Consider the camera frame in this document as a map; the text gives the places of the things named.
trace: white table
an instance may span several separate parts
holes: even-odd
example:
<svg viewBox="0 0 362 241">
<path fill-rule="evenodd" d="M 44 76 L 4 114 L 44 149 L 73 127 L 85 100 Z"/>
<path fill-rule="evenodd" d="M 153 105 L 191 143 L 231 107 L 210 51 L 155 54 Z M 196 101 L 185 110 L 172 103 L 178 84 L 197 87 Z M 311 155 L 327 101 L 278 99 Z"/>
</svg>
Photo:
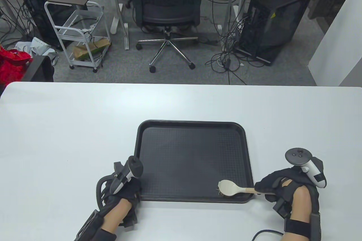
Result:
<svg viewBox="0 0 362 241">
<path fill-rule="evenodd" d="M 0 240 L 74 240 L 97 207 L 97 181 L 133 154 L 148 119 L 239 123 L 254 181 L 290 166 L 286 150 L 310 150 L 328 180 L 319 190 L 323 240 L 356 240 L 361 108 L 360 88 L 12 83 L 0 99 Z M 261 229 L 282 231 L 272 206 L 262 197 L 244 205 L 142 202 L 136 230 L 118 240 L 250 241 Z"/>
</svg>

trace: red bag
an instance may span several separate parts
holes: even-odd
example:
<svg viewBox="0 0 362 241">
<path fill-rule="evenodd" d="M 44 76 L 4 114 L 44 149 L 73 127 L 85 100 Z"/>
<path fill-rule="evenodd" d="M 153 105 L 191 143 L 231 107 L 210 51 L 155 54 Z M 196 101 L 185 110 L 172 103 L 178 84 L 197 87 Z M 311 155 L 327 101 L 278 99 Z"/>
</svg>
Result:
<svg viewBox="0 0 362 241">
<path fill-rule="evenodd" d="M 0 84 L 21 81 L 26 73 L 26 63 L 32 62 L 31 55 L 15 49 L 5 50 L 0 46 Z"/>
</svg>

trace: white cart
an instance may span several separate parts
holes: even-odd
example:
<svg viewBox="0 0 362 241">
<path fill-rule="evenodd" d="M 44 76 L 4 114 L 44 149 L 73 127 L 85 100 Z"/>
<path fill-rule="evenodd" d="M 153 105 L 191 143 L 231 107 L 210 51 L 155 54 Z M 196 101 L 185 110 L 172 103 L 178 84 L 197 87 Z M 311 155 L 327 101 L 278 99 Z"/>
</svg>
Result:
<svg viewBox="0 0 362 241">
<path fill-rule="evenodd" d="M 91 49 L 89 48 L 89 43 L 93 42 L 94 44 L 103 38 L 107 38 L 109 43 L 111 43 L 111 38 L 105 19 L 104 19 L 104 25 L 107 32 L 107 37 L 99 37 L 99 36 L 94 36 L 92 34 L 94 29 L 97 27 L 98 23 L 103 17 L 103 8 L 96 2 L 88 1 L 86 6 L 89 10 L 81 10 L 79 6 L 77 6 L 77 9 L 72 13 L 72 15 L 67 19 L 67 21 L 60 26 L 54 24 L 53 18 L 50 15 L 48 9 L 49 5 L 62 5 L 70 7 L 72 5 L 49 2 L 49 1 L 44 4 L 45 11 L 48 14 L 49 20 L 54 28 L 55 34 L 57 35 L 58 40 L 64 51 L 64 54 L 69 62 L 69 68 L 74 69 L 74 65 L 93 67 L 93 72 L 96 73 L 98 66 L 99 65 L 102 66 L 102 59 L 105 56 L 109 48 L 109 45 L 103 49 L 100 56 L 95 57 L 92 55 Z M 92 21 L 92 23 L 87 24 L 86 26 L 86 21 Z M 76 46 L 85 45 L 89 54 L 89 59 L 76 60 L 76 58 L 73 56 L 73 53 L 71 55 L 68 55 L 63 40 L 76 41 L 78 42 Z"/>
</svg>

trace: wrist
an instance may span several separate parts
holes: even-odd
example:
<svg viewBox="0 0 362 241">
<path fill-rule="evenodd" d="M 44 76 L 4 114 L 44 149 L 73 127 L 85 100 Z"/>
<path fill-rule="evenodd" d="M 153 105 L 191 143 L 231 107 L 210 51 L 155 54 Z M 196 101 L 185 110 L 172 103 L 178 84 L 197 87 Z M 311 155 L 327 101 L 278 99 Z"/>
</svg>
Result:
<svg viewBox="0 0 362 241">
<path fill-rule="evenodd" d="M 297 188 L 293 195 L 291 219 L 310 222 L 312 201 L 309 190 L 305 186 Z"/>
</svg>

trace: pc case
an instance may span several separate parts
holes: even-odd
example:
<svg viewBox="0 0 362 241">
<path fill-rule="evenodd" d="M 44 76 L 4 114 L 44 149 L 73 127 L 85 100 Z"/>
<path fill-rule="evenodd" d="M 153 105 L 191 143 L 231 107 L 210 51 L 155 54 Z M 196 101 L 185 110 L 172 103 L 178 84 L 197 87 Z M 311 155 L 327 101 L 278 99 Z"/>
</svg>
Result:
<svg viewBox="0 0 362 241">
<path fill-rule="evenodd" d="M 245 55 L 271 65 L 291 41 L 310 0 L 250 0 L 239 35 Z"/>
<path fill-rule="evenodd" d="M 28 8 L 32 19 L 41 35 L 44 42 L 58 49 L 61 49 L 58 38 L 54 32 L 52 24 L 49 21 L 48 15 L 45 12 L 44 4 L 46 0 L 24 0 L 24 4 Z M 54 23 L 56 25 L 63 25 L 70 15 L 75 10 L 75 7 L 53 5 L 49 8 Z"/>
</svg>

